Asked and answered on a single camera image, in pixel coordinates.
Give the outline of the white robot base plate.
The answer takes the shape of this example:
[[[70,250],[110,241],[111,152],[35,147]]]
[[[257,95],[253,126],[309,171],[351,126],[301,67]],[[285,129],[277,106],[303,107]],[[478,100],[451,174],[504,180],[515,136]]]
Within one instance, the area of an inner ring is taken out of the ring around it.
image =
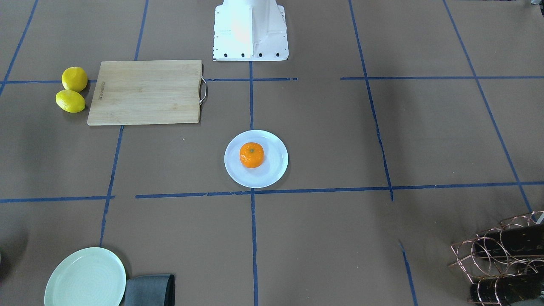
[[[224,0],[214,10],[216,62],[285,61],[286,12],[275,0]]]

